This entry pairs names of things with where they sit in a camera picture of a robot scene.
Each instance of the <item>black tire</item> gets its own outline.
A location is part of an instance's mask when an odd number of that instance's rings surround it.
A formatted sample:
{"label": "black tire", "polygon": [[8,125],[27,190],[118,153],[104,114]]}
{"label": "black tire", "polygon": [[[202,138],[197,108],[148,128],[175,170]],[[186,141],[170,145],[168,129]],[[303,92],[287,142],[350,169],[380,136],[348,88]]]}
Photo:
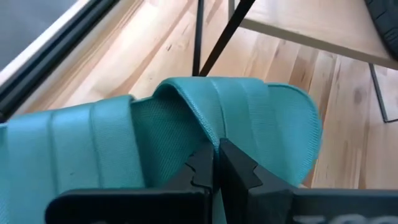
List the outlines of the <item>black tire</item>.
{"label": "black tire", "polygon": [[384,45],[398,60],[398,0],[365,0],[365,2]]}

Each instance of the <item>wooden floor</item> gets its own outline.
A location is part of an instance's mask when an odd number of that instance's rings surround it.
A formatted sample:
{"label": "wooden floor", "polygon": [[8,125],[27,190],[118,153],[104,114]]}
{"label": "wooden floor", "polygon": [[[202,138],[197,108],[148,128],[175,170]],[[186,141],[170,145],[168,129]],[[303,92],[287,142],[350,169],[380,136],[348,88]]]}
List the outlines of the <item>wooden floor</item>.
{"label": "wooden floor", "polygon": [[[130,93],[149,96],[167,77],[192,74],[197,1],[147,0],[123,7],[104,31],[72,53],[18,113]],[[227,22],[227,0],[206,0],[202,64]],[[377,67],[391,118],[398,73]],[[239,28],[210,76],[257,77],[309,92],[323,121],[323,146],[305,185],[398,189],[398,123],[384,124],[364,62]]]}

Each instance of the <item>black clamp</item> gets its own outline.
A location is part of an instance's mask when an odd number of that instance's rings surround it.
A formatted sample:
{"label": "black clamp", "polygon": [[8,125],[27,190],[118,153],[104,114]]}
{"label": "black clamp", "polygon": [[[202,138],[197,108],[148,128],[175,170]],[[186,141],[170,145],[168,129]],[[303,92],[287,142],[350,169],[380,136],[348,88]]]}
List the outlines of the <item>black clamp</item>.
{"label": "black clamp", "polygon": [[45,221],[211,223],[220,187],[228,223],[398,223],[396,190],[298,189],[228,139],[214,161],[206,144],[161,189],[71,190],[49,204]]}

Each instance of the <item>teal mesh fabric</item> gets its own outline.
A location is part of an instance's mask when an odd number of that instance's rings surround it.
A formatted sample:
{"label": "teal mesh fabric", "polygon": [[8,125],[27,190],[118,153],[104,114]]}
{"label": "teal mesh fabric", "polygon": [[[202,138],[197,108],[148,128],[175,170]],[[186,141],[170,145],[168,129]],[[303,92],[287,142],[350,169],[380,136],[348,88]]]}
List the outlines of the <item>teal mesh fabric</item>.
{"label": "teal mesh fabric", "polygon": [[[0,223],[44,223],[48,202],[69,189],[161,187],[219,138],[298,185],[321,132],[306,93],[253,78],[171,78],[143,100],[27,114],[0,126]],[[220,194],[213,208],[225,223]]]}

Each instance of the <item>wooden shelf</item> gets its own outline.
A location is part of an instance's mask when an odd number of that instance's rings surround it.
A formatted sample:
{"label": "wooden shelf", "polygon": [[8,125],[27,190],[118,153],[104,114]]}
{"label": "wooden shelf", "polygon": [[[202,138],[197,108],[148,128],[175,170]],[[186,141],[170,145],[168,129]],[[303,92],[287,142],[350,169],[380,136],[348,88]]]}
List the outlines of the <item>wooden shelf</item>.
{"label": "wooden shelf", "polygon": [[257,0],[241,27],[398,70],[364,0]]}

